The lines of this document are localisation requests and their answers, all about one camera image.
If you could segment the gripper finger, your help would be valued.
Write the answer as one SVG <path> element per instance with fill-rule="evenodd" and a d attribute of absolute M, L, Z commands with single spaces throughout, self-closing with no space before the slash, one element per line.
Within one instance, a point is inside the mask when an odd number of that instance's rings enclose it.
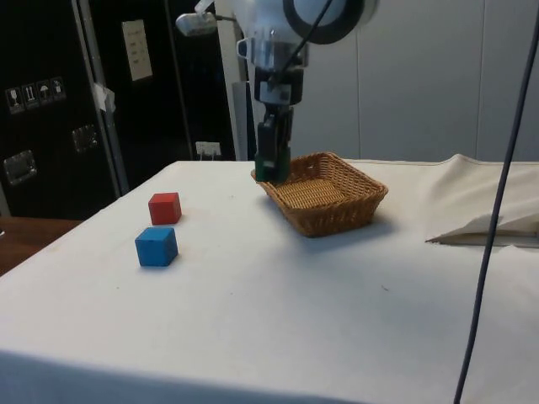
<path fill-rule="evenodd" d="M 277 150 L 283 152 L 290 147 L 294 109 L 282 106 L 277 114 Z"/>
<path fill-rule="evenodd" d="M 264 118 L 258 123 L 257 158 L 266 168 L 275 168 L 277 158 L 276 108 L 265 106 Z"/>

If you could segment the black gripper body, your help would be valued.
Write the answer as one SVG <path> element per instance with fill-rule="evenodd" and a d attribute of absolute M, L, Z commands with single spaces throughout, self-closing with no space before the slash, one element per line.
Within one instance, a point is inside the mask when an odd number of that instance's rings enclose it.
<path fill-rule="evenodd" d="M 289 70 L 281 76 L 276 72 L 255 68 L 254 97 L 263 104 L 295 105 L 302 101 L 304 72 Z"/>

